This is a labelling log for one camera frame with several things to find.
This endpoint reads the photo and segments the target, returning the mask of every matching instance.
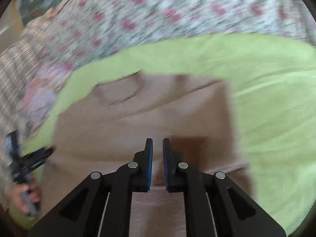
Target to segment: light green sheet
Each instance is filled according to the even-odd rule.
[[[316,198],[315,49],[275,36],[217,34],[124,50],[72,74],[27,151],[50,145],[58,114],[94,85],[140,69],[231,81],[240,150],[252,167],[256,201],[287,234],[293,232]]]

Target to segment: triangular cutout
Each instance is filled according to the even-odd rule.
[[[255,215],[256,210],[233,188],[228,188],[228,194],[240,220],[245,220]]]
[[[76,197],[74,197],[66,206],[64,206],[60,215],[73,222],[76,222],[79,218],[81,209],[83,207],[84,201],[86,200],[87,194],[89,192],[88,188],[84,188]]]

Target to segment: person's hand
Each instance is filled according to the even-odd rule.
[[[16,183],[14,184],[13,190],[12,190],[12,203],[23,214],[28,214],[29,209],[26,203],[23,201],[21,197],[21,193],[28,190],[31,191],[28,195],[29,200],[33,203],[39,202],[41,199],[41,193],[38,186],[34,182],[34,180],[32,180],[32,183],[30,184],[27,184],[27,183],[17,184]]]

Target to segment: brown shirt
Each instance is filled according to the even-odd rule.
[[[186,75],[135,73],[99,84],[62,113],[55,153],[45,167],[42,212],[47,213],[93,171],[116,171],[154,143],[152,185],[133,193],[130,236],[185,236],[182,193],[164,187],[162,140],[206,173],[230,177],[250,193],[246,164],[236,148],[228,84]]]

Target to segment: silver screw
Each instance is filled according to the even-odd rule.
[[[129,168],[137,168],[138,164],[137,164],[137,162],[132,161],[132,162],[128,163],[128,167]]]
[[[101,174],[100,174],[99,172],[93,172],[93,173],[91,173],[91,175],[90,175],[90,177],[91,177],[92,179],[99,179],[100,176],[101,176]]]
[[[188,166],[189,165],[187,163],[185,163],[185,162],[180,162],[178,164],[178,167],[181,168],[181,169],[186,169],[186,168],[188,168]]]
[[[225,174],[223,172],[217,172],[215,174],[215,176],[218,178],[218,179],[224,179],[225,178]]]

